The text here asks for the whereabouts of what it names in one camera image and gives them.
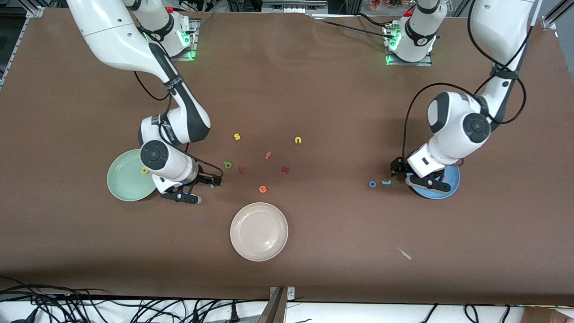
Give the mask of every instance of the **plate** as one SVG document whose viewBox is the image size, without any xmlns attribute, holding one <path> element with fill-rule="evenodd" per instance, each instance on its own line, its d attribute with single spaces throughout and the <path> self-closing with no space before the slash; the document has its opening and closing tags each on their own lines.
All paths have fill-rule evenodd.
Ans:
<svg viewBox="0 0 574 323">
<path fill-rule="evenodd" d="M 155 189 L 152 173 L 142 173 L 139 149 L 126 151 L 111 163 L 107 175 L 110 193 L 116 198 L 133 202 L 147 197 Z"/>
<path fill-rule="evenodd" d="M 275 206 L 257 202 L 241 209 L 231 223 L 231 244 L 237 253 L 252 262 L 264 262 L 277 256 L 289 228 L 283 213 Z"/>
<path fill-rule="evenodd" d="M 456 189 L 459 188 L 460 170 L 458 167 L 455 167 L 455 166 L 447 166 L 444 169 L 444 175 L 447 176 L 447 178 L 444 180 L 444 182 L 451 186 L 451 190 L 448 193 L 437 193 L 437 192 L 432 192 L 432 191 L 429 191 L 426 189 L 421 189 L 420 187 L 414 187 L 414 186 L 411 186 L 411 187 L 420 196 L 425 197 L 425 198 L 430 198 L 430 199 L 447 198 L 447 197 L 451 196 L 452 194 L 454 194 L 456 192 Z"/>
</svg>

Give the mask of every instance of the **green plate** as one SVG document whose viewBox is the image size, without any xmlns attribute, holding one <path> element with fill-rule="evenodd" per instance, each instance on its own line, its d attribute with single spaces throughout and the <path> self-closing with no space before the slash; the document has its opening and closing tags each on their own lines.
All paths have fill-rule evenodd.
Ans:
<svg viewBox="0 0 574 323">
<path fill-rule="evenodd" d="M 110 193 L 122 201 L 133 202 L 147 197 L 155 189 L 152 173 L 142 173 L 139 149 L 126 151 L 111 163 L 107 183 Z"/>
</svg>

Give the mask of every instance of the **blue plate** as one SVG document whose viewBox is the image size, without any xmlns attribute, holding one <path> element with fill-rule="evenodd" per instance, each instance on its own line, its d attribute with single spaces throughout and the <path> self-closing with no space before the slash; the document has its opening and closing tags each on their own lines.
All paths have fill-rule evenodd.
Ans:
<svg viewBox="0 0 574 323">
<path fill-rule="evenodd" d="M 411 188 L 417 192 L 420 196 L 425 197 L 425 198 L 429 198 L 429 199 L 443 199 L 443 198 L 447 198 L 449 196 L 451 196 L 452 194 L 454 194 L 456 192 L 456 189 L 459 188 L 459 184 L 460 184 L 460 171 L 458 167 L 454 167 L 454 166 L 447 166 L 444 169 L 444 175 L 447 176 L 447 178 L 444 180 L 445 183 L 449 184 L 451 186 L 451 190 L 448 193 L 437 193 L 437 192 L 432 192 L 426 189 L 421 189 L 420 187 L 414 187 L 411 186 Z"/>
</svg>

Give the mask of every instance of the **brown table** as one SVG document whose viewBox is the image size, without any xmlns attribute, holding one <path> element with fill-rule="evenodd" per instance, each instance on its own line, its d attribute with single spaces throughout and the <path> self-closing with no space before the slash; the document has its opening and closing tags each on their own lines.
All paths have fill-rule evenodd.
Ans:
<svg viewBox="0 0 574 323">
<path fill-rule="evenodd" d="M 433 67 L 415 68 L 386 66 L 377 36 L 302 14 L 214 15 L 196 60 L 176 66 L 213 124 L 190 152 L 234 168 L 221 187 L 197 187 L 201 205 L 156 193 L 128 203 L 108 192 L 106 172 L 165 102 L 99 62 L 68 10 L 46 9 L 0 91 L 0 272 L 123 295 L 266 298 L 290 285 L 308 301 L 574 305 L 574 86 L 553 32 L 532 34 L 524 113 L 466 160 L 453 196 L 430 201 L 394 179 L 367 185 L 389 179 L 420 88 L 473 90 L 488 76 L 465 25 L 446 19 Z M 430 138 L 426 107 L 442 90 L 415 104 L 408 150 Z M 256 201 L 289 223 L 284 250 L 263 263 L 229 239 L 235 213 Z"/>
</svg>

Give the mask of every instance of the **white plate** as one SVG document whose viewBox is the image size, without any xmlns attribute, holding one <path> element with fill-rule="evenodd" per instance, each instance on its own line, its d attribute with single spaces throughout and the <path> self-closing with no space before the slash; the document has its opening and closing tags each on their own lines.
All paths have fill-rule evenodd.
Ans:
<svg viewBox="0 0 574 323">
<path fill-rule="evenodd" d="M 241 257 L 264 262 L 279 254 L 289 229 L 287 220 L 275 206 L 257 202 L 239 210 L 231 223 L 231 244 Z"/>
</svg>

